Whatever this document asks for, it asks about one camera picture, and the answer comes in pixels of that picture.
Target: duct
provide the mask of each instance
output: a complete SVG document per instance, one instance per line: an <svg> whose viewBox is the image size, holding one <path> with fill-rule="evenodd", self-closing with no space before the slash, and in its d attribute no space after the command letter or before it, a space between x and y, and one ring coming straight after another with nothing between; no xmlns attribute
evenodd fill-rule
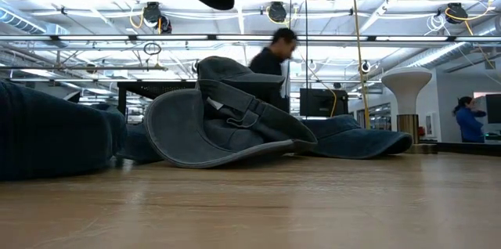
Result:
<svg viewBox="0 0 501 249"><path fill-rule="evenodd" d="M501 16L496 16L476 26L473 29L473 32L479 36L501 35ZM474 44L471 42L457 42L451 45L446 45L438 49L428 49L398 64L393 68L418 67L418 66L425 68L432 68L461 57L463 55L462 52L464 52L464 54L468 54L473 48ZM377 76L372 78L379 80L381 79L382 76L383 76L382 74L378 74Z"/></svg>
<svg viewBox="0 0 501 249"><path fill-rule="evenodd" d="M0 2L0 22L6 23L27 34L70 34L68 30L60 25L38 21L26 13L22 13L2 2ZM60 48L67 45L66 42L62 41L48 41L46 43L48 45L56 45Z"/></svg>

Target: wooden table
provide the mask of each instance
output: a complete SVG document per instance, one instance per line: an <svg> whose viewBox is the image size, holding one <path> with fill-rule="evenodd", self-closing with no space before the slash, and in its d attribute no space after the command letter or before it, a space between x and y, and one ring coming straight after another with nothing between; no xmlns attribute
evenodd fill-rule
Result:
<svg viewBox="0 0 501 249"><path fill-rule="evenodd" d="M167 163L0 184L2 248L499 248L501 158Z"/></svg>

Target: fluorescent light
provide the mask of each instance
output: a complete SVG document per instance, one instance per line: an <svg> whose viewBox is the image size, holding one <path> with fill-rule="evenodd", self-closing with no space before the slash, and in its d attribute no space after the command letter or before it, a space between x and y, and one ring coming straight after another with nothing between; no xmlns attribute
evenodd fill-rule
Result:
<svg viewBox="0 0 501 249"><path fill-rule="evenodd" d="M91 80L91 79L56 79L54 81L59 81L59 82L68 82L68 81L93 82L94 80Z"/></svg>
<svg viewBox="0 0 501 249"><path fill-rule="evenodd" d="M137 100L137 99L127 99L127 103L130 103L130 104L141 104L141 100Z"/></svg>
<svg viewBox="0 0 501 249"><path fill-rule="evenodd" d="M114 36L102 36L102 35L91 35L91 36L81 36L81 35L61 35L59 36L61 41L128 41L128 36L124 35L114 35Z"/></svg>
<svg viewBox="0 0 501 249"><path fill-rule="evenodd" d="M10 36L0 36L0 41L50 41L51 38L45 35L10 35Z"/></svg>
<svg viewBox="0 0 501 249"><path fill-rule="evenodd" d="M24 69L22 71L25 72L25 73L29 73L29 74L35 74L35 75L40 76L40 77L51 78L51 77L54 76L54 75L50 74L49 72L47 72L46 70Z"/></svg>
<svg viewBox="0 0 501 249"><path fill-rule="evenodd" d="M421 37L421 36L412 36L412 37L377 37L376 41L379 42L443 42L446 41L449 37Z"/></svg>
<svg viewBox="0 0 501 249"><path fill-rule="evenodd" d="M142 80L142 81L146 81L146 82L158 82L158 81L196 81L196 80L179 80L179 79L145 79L145 80Z"/></svg>
<svg viewBox="0 0 501 249"><path fill-rule="evenodd" d="M299 41L305 41L306 36L299 36L297 37ZM325 41L325 42L355 42L357 40L356 36L343 36L343 35L313 35L313 36L308 36L309 41ZM362 36L360 37L360 41L364 42L367 40L367 37Z"/></svg>
<svg viewBox="0 0 501 249"><path fill-rule="evenodd" d="M230 41L269 41L273 38L271 35L249 35L249 34L236 34L236 35L217 35L218 40Z"/></svg>
<svg viewBox="0 0 501 249"><path fill-rule="evenodd" d="M457 37L456 38L457 42L501 42L501 37Z"/></svg>
<svg viewBox="0 0 501 249"><path fill-rule="evenodd" d="M113 94L109 90L101 89L101 88L86 88L86 89L88 91L90 91L90 92L94 92L94 93L97 93L97 94Z"/></svg>
<svg viewBox="0 0 501 249"><path fill-rule="evenodd" d="M138 81L136 79L96 79L94 81L100 82L130 82L130 81Z"/></svg>
<svg viewBox="0 0 501 249"><path fill-rule="evenodd" d="M207 40L207 35L188 35L188 34L150 34L139 35L137 39L141 41L189 41L189 40Z"/></svg>
<svg viewBox="0 0 501 249"><path fill-rule="evenodd" d="M49 79L42 79L42 78L14 78L14 79L8 79L10 81L40 81L40 82L47 82L50 81Z"/></svg>

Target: hat strap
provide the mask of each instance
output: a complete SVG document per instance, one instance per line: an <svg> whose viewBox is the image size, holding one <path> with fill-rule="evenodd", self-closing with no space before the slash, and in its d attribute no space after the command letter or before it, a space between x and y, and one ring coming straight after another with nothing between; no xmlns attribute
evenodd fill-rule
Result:
<svg viewBox="0 0 501 249"><path fill-rule="evenodd" d="M262 115L265 105L262 101L256 99L253 95L223 84L219 81L199 80L197 88L213 99L225 106L231 107L242 113L252 111L257 115Z"/></svg>

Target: ceiling light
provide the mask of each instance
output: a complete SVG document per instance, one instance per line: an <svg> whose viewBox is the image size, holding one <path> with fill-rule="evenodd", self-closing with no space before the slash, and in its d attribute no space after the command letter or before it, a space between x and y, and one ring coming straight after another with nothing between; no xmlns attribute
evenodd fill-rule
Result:
<svg viewBox="0 0 501 249"><path fill-rule="evenodd" d="M94 93L97 93L97 94L113 94L109 90L101 89L101 88L86 88L86 89L88 91L90 91L90 92L94 92Z"/></svg>
<svg viewBox="0 0 501 249"><path fill-rule="evenodd" d="M23 71L24 73L29 73L29 74L35 74L37 76L40 76L40 77L47 77L47 78L50 78L50 77L53 77L54 75L49 73L48 71L46 70L39 70L39 69L24 69L24 70L21 70Z"/></svg>
<svg viewBox="0 0 501 249"><path fill-rule="evenodd" d="M457 37L457 42L501 42L501 37Z"/></svg>
<svg viewBox="0 0 501 249"><path fill-rule="evenodd" d="M379 42L445 42L449 37L377 37L376 41Z"/></svg>
<svg viewBox="0 0 501 249"><path fill-rule="evenodd" d="M50 41L51 38L45 35L10 35L10 36L0 36L0 41Z"/></svg>
<svg viewBox="0 0 501 249"><path fill-rule="evenodd" d="M139 35L137 39L141 41L196 41L196 40L207 40L207 35L188 35L188 34L175 34L175 35L160 35L160 34L150 34L150 35Z"/></svg>
<svg viewBox="0 0 501 249"><path fill-rule="evenodd" d="M91 79L56 79L54 81L59 81L59 82L69 82L69 81L93 82L94 80L91 80Z"/></svg>
<svg viewBox="0 0 501 249"><path fill-rule="evenodd" d="M270 35L249 35L249 34L234 34L234 35L218 35L216 39L227 41L269 41L273 38Z"/></svg>
<svg viewBox="0 0 501 249"><path fill-rule="evenodd" d="M48 82L50 81L49 79L42 79L42 78L12 78L12 79L7 79L7 80L10 80L10 81L24 81L24 82L32 82L32 81L36 81L36 82Z"/></svg>
<svg viewBox="0 0 501 249"><path fill-rule="evenodd" d="M102 35L90 35L90 36L80 36L80 35L69 35L59 36L61 41L128 41L128 36L124 35L111 35L111 36L102 36Z"/></svg>
<svg viewBox="0 0 501 249"><path fill-rule="evenodd" d="M306 41L307 36L298 36L299 41ZM344 42L344 41L356 41L356 36L338 36L338 35L314 35L308 36L309 41L328 41L328 42ZM366 41L367 37L360 37L360 41Z"/></svg>

